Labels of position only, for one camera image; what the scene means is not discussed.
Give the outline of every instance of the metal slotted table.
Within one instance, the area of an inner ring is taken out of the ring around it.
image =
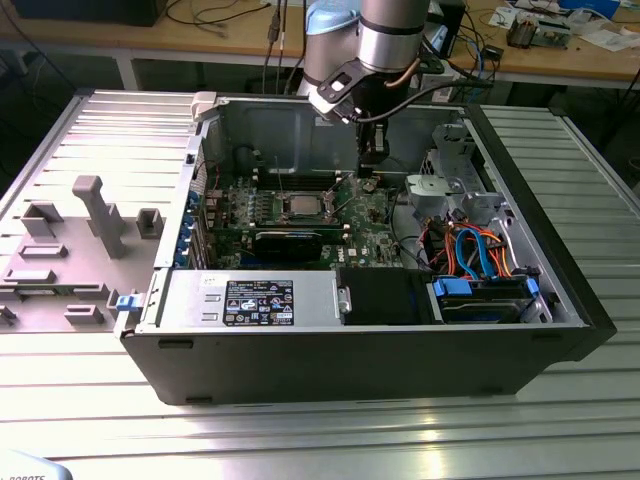
[[[17,219],[30,200],[85,215],[70,193],[81,172],[103,177],[105,196],[123,215],[167,208],[192,128],[191,99],[76,97],[0,204],[0,259],[17,247],[24,233]],[[111,333],[0,335],[3,447],[58,461],[79,480],[141,472],[162,479],[637,478],[638,201],[568,119],[546,110],[484,111],[619,329],[587,359],[553,366],[516,396],[198,408],[161,403]],[[126,149],[105,145],[120,133]],[[98,167],[96,157],[110,161]],[[131,188],[142,185],[147,197],[132,200]]]

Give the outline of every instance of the workbench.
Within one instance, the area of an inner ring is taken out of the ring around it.
[[[199,9],[217,5],[216,2],[218,0],[195,0],[195,6]],[[487,14],[490,10],[501,4],[499,0],[469,2],[471,16],[479,32],[492,37],[489,42],[493,45],[505,49],[496,75],[497,80],[626,88],[636,73],[640,63],[638,48],[613,53],[579,38],[573,38],[567,50],[542,47],[519,50],[507,47],[505,29],[483,24],[488,22],[490,15]],[[229,9],[220,10],[219,16],[233,15],[258,6],[258,0],[243,0]],[[261,65],[266,53],[266,34],[272,13],[273,8],[267,8],[230,20],[227,22],[227,38],[192,25],[178,24],[166,16],[151,28],[14,18],[25,33],[47,52],[113,58],[124,88],[139,90],[134,59]],[[176,5],[172,14],[190,21],[189,2]],[[620,9],[614,19],[619,22],[637,22],[640,21],[640,14]],[[294,65],[300,56],[301,30],[302,9],[289,7],[284,66]],[[15,32],[6,18],[0,15],[0,50],[2,49],[29,50],[30,46]],[[464,43],[457,42],[452,61],[464,68],[472,67],[473,60]]]
[[[123,216],[141,207],[166,215],[192,98],[74,97],[0,200],[0,267],[31,201],[86,216],[71,193],[80,174],[100,175]],[[515,396],[175,407],[157,399],[104,329],[2,327],[2,447],[57,461],[75,480],[636,478],[640,202],[596,151],[577,148],[585,139],[570,120],[483,109],[618,328],[585,360],[552,366]],[[554,140],[541,146],[541,138]],[[133,201],[141,185],[145,198]]]

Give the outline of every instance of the blue clip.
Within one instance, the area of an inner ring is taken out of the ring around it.
[[[536,282],[535,278],[527,278],[527,287],[529,287],[529,292],[534,297],[537,297],[540,293],[540,287],[538,287],[538,282]]]
[[[183,268],[187,266],[187,256],[181,253],[176,253],[173,256],[173,266],[176,268]]]
[[[193,190],[189,190],[189,193],[187,194],[187,205],[189,208],[200,205],[200,195]]]
[[[471,285],[464,278],[439,278],[433,284],[436,297],[445,295],[472,295]]]
[[[182,217],[182,225],[186,225],[187,227],[190,227],[191,225],[194,224],[194,222],[195,220],[191,215],[184,215]]]
[[[116,310],[119,312],[137,312],[143,307],[143,295],[120,295],[116,301]]]
[[[176,250],[178,250],[178,253],[181,253],[183,250],[186,250],[187,248],[189,248],[189,244],[187,243],[187,239],[186,238],[179,238],[178,242],[176,243]]]

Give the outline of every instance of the side panel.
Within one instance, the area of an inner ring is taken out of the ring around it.
[[[591,325],[591,335],[587,337],[587,343],[580,345],[575,351],[568,352],[564,358],[581,360],[611,338],[616,328],[485,113],[474,105],[469,106],[468,111],[475,128],[473,133],[476,143],[483,145],[492,167],[495,167],[504,182],[506,188],[503,193],[511,200],[512,208],[518,210],[520,216],[525,219],[578,315],[585,323]]]
[[[514,394],[585,329],[129,335],[160,400],[274,403]]]

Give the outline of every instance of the electronics on desk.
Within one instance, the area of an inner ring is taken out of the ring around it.
[[[12,0],[22,18],[121,23],[152,27],[167,0]]]
[[[558,0],[558,5],[567,10],[588,8],[595,10],[611,20],[616,10],[618,10],[620,2],[618,0]]]
[[[515,48],[567,48],[571,28],[562,19],[537,18],[529,12],[519,12],[507,32],[507,44]]]
[[[451,56],[456,35],[464,17],[466,5],[463,0],[432,0],[427,13],[427,34],[431,43],[445,58]]]

